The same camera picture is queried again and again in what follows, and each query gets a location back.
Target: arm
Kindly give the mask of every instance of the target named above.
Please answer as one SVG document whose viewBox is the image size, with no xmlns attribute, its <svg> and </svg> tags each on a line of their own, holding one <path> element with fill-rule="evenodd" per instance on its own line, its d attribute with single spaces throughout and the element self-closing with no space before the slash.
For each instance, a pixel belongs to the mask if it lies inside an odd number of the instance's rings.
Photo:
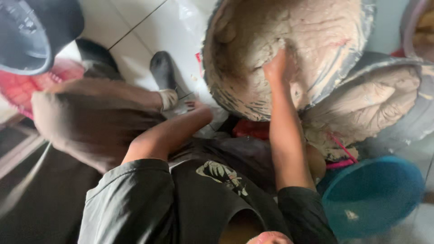
<svg viewBox="0 0 434 244">
<path fill-rule="evenodd" d="M 296 69 L 292 58 L 286 57 L 285 50 L 279 50 L 276 57 L 264 66 L 273 99 L 270 143 L 278 205 L 294 243 L 336 244 L 321 196 L 316 193 L 309 171 L 303 130 L 291 99 L 290 83 L 295 78 Z"/>
<path fill-rule="evenodd" d="M 188 105 L 196 109 L 164 121 L 134 139 L 122 164 L 142 158 L 167 160 L 170 152 L 212 121 L 213 114 L 208 106 L 200 102 L 189 102 Z"/>
<path fill-rule="evenodd" d="M 270 63 L 264 65 L 264 72 L 273 100 L 270 143 L 277 190 L 299 186 L 316 191 L 306 160 L 303 131 L 290 92 L 296 65 L 281 49 Z"/>
</svg>

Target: forearm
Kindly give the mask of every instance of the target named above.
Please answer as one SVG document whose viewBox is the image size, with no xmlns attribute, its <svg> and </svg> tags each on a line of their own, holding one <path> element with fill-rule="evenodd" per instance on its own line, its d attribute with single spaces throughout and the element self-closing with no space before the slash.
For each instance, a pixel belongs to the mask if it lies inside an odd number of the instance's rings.
<svg viewBox="0 0 434 244">
<path fill-rule="evenodd" d="M 289 84 L 281 81 L 272 84 L 270 143 L 277 189 L 300 186 L 315 190 L 307 164 L 303 130 L 291 99 Z"/>
<path fill-rule="evenodd" d="M 138 136 L 130 145 L 123 163 L 141 158 L 167 160 L 195 132 L 213 119 L 206 106 L 167 120 Z"/>
</svg>

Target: tile grout line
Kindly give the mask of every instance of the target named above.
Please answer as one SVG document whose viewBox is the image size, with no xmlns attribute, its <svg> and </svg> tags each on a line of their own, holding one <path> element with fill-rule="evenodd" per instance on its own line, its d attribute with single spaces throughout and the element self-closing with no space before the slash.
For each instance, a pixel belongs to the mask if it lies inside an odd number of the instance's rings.
<svg viewBox="0 0 434 244">
<path fill-rule="evenodd" d="M 431 167 L 433 166 L 433 161 L 434 161 L 434 153 L 433 153 L 433 156 L 431 157 L 430 166 L 428 167 L 428 173 L 427 173 L 427 176 L 425 178 L 425 186 L 427 185 L 428 177 L 430 176 L 430 171 L 431 171 Z"/>
<path fill-rule="evenodd" d="M 139 26 L 143 21 L 145 21 L 149 16 L 151 16 L 151 14 L 153 14 L 155 11 L 157 11 L 157 9 L 159 9 L 163 4 L 165 4 L 168 0 L 164 0 L 163 3 L 161 3 L 156 9 L 154 9 L 150 14 L 148 14 L 144 19 L 142 19 L 138 24 L 136 24 L 134 27 L 131 28 L 131 30 L 129 30 L 123 37 L 121 37 L 117 42 L 115 42 L 108 50 L 110 51 L 110 49 L 112 49 L 114 46 L 116 46 L 116 44 L 118 44 L 120 41 L 122 41 L 122 39 L 124 39 L 129 33 L 131 33 L 137 26 Z M 121 12 L 119 12 L 118 8 L 111 2 L 109 1 L 110 4 L 112 5 L 112 7 L 114 7 L 116 9 L 116 13 L 118 15 L 121 16 L 122 21 L 124 21 L 124 23 L 130 27 L 130 25 L 127 23 L 127 21 L 124 19 L 124 17 L 122 16 Z M 145 48 L 152 54 L 152 52 L 149 50 L 148 46 L 146 46 L 141 38 L 138 38 L 140 40 L 140 42 L 145 46 Z"/>
</svg>

